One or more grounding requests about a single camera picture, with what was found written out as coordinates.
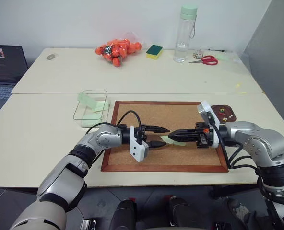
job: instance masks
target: green bottle cap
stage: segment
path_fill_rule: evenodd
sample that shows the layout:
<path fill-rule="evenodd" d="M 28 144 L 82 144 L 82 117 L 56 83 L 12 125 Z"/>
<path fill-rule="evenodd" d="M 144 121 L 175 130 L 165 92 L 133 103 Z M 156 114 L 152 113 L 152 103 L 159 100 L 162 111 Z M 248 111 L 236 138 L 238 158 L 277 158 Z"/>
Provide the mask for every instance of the green bottle cap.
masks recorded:
<path fill-rule="evenodd" d="M 185 20 L 193 20 L 196 17 L 198 7 L 195 5 L 183 5 L 180 17 Z"/>

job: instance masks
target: pen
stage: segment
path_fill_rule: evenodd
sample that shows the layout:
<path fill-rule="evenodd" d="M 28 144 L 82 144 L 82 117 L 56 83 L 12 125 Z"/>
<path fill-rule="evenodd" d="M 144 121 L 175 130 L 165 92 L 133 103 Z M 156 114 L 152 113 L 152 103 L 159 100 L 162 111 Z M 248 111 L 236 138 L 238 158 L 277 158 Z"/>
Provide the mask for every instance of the pen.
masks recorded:
<path fill-rule="evenodd" d="M 219 51 L 219 52 L 228 52 L 225 49 L 208 49 L 208 50 L 210 50 L 210 51 Z"/>

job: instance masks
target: water bottle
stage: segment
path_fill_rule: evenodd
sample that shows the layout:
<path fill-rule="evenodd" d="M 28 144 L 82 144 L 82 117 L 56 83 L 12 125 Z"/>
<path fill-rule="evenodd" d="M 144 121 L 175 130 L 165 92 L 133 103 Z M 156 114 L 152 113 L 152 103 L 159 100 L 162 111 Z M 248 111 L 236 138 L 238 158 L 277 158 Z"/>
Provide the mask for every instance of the water bottle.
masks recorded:
<path fill-rule="evenodd" d="M 189 41 L 195 35 L 195 20 L 197 7 L 183 5 L 181 7 L 180 22 L 175 46 L 174 61 L 184 62 L 187 56 Z"/>

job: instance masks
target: sponge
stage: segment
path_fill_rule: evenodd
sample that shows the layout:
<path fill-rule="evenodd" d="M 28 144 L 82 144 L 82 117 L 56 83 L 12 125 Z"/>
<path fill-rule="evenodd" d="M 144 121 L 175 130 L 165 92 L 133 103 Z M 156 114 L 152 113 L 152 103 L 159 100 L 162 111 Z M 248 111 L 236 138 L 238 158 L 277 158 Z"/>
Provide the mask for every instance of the sponge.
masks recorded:
<path fill-rule="evenodd" d="M 150 59 L 157 60 L 159 55 L 162 53 L 162 47 L 157 45 L 152 45 L 147 51 L 146 51 L 146 57 Z"/>

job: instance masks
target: white table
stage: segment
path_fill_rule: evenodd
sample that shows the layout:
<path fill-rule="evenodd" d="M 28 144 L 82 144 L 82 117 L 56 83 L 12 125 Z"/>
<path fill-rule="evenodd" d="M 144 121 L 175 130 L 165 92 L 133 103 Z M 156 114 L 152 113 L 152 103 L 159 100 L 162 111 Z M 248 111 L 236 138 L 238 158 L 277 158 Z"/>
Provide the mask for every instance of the white table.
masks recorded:
<path fill-rule="evenodd" d="M 173 50 L 158 60 L 145 57 L 145 50 L 129 55 L 116 68 L 93 49 L 46 48 L 19 81 L 12 93 L 261 93 L 250 72 L 234 53 L 223 55 L 216 66 L 173 61 Z M 46 57 L 55 54 L 52 60 Z M 192 51 L 189 60 L 193 60 Z"/>
<path fill-rule="evenodd" d="M 14 94 L 0 111 L 0 186 L 38 187 L 84 135 L 73 120 L 77 94 Z M 284 121 L 260 94 L 109 94 L 115 100 L 201 101 L 227 104 L 238 121 L 251 121 L 284 136 Z M 229 155 L 234 148 L 227 149 Z M 210 172 L 101 172 L 102 157 L 85 177 L 88 186 L 255 183 L 252 169 Z"/>

